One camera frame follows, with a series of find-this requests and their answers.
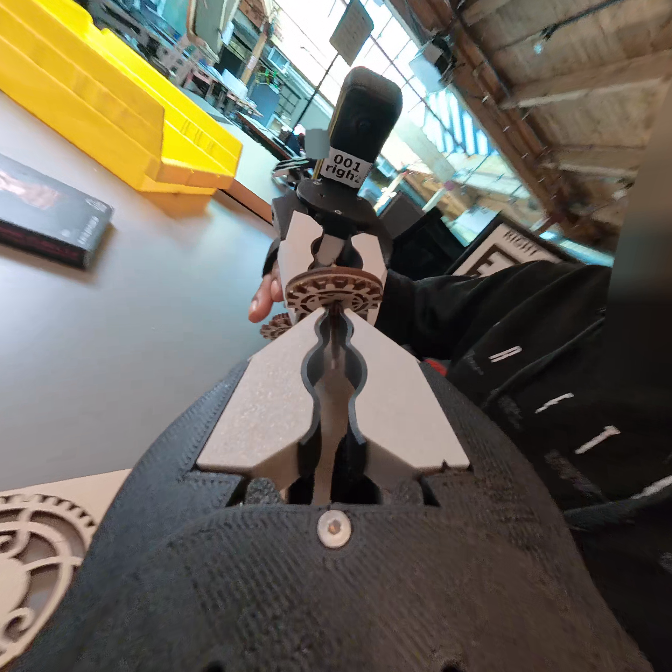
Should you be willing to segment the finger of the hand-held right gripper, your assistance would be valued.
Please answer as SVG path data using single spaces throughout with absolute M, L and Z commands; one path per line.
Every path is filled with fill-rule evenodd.
M 323 238 L 323 228 L 308 214 L 294 211 L 286 237 L 278 248 L 278 266 L 284 304 L 292 327 L 324 305 L 327 277 L 324 269 L 308 268 L 314 262 L 312 245 Z
M 347 269 L 349 279 L 346 281 L 347 297 L 343 301 L 343 309 L 348 319 L 358 316 L 374 327 L 382 307 L 388 270 L 379 239 L 374 235 L 357 234 L 351 238 L 351 246 L 362 258 L 363 268 Z

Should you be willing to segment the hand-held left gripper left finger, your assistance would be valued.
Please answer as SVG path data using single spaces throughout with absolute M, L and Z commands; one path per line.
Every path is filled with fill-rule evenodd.
M 253 355 L 197 458 L 204 472 L 266 478 L 288 492 L 307 479 L 330 502 L 329 312 L 320 308 Z

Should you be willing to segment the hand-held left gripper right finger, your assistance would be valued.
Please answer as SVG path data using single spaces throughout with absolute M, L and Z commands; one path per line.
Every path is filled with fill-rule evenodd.
M 352 309 L 342 314 L 342 372 L 352 388 L 342 439 L 342 501 L 384 495 L 470 461 L 417 359 Z

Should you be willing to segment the wooden gear clock assembly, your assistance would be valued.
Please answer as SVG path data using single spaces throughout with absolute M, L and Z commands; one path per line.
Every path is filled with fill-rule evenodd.
M 296 326 L 305 320 L 311 320 L 311 315 L 313 313 L 318 313 L 316 320 L 312 322 L 313 327 L 320 328 L 322 319 L 326 319 L 326 335 L 322 335 L 320 331 L 310 332 L 311 335 L 317 335 L 319 339 L 311 346 L 309 350 L 307 350 L 307 356 L 304 358 L 306 362 L 310 361 L 310 358 L 313 354 L 317 353 L 320 355 L 322 348 L 324 348 L 324 346 L 329 342 L 329 335 L 331 332 L 330 315 L 334 313 L 336 315 L 336 320 L 338 321 L 340 319 L 340 314 L 344 310 L 343 301 L 347 297 L 347 290 L 345 289 L 346 281 L 349 279 L 347 269 L 352 267 L 330 265 L 326 267 L 318 267 L 312 270 L 317 270 L 320 268 L 324 269 L 324 274 L 327 277 L 327 290 L 324 297 L 326 301 L 324 305 L 318 307 L 316 310 L 305 316 L 301 321 L 298 321 L 297 324 L 294 325 Z M 262 278 L 268 273 L 273 272 L 280 276 L 277 260 L 269 260 L 267 262 L 262 273 Z M 266 339 L 275 340 L 281 337 L 283 334 L 289 332 L 292 327 L 289 325 L 288 313 L 286 309 L 285 314 L 275 315 L 273 318 L 271 318 L 269 322 L 260 329 L 260 333 Z

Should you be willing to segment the person's right forearm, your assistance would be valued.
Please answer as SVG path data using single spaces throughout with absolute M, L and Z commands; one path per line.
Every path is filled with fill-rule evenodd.
M 570 327 L 606 308 L 612 269 L 602 265 L 518 264 L 481 277 L 441 275 L 413 281 L 390 272 L 375 327 L 418 357 L 454 359 L 503 319 L 529 335 L 554 309 Z

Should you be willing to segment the person's right hand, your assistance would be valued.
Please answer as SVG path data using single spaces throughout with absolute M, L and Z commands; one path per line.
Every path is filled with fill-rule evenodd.
M 284 301 L 280 276 L 273 272 L 265 275 L 251 300 L 248 308 L 248 320 L 261 323 L 271 313 L 273 305 Z

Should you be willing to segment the hanging sign on pole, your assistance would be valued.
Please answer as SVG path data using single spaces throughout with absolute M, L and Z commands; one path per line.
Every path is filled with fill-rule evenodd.
M 352 66 L 374 29 L 374 21 L 361 1 L 350 1 L 329 39 L 330 45 Z

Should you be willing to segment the black and white framed sign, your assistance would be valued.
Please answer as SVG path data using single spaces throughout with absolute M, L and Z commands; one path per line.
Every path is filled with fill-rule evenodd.
M 448 268 L 446 275 L 484 277 L 533 261 L 574 262 L 561 247 L 504 216 L 495 216 Z

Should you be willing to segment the person's black hoodie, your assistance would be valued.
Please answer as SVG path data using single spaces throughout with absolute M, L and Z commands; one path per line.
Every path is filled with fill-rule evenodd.
M 616 381 L 607 305 L 503 319 L 449 377 L 524 452 L 567 516 L 593 581 L 656 671 L 671 670 L 671 393 Z

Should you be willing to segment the wooden sheet with large gear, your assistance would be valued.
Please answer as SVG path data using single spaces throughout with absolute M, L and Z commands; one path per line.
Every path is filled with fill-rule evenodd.
M 63 600 L 130 469 L 1 492 L 1 670 Z

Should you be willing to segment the nested yellow plastic bins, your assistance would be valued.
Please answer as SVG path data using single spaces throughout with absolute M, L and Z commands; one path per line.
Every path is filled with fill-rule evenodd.
M 1 2 L 1 91 L 136 191 L 235 182 L 240 140 L 74 1 Z

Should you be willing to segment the black puzzle box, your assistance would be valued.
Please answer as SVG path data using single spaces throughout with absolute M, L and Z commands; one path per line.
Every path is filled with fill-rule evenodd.
M 113 207 L 1 155 L 1 244 L 88 269 Z

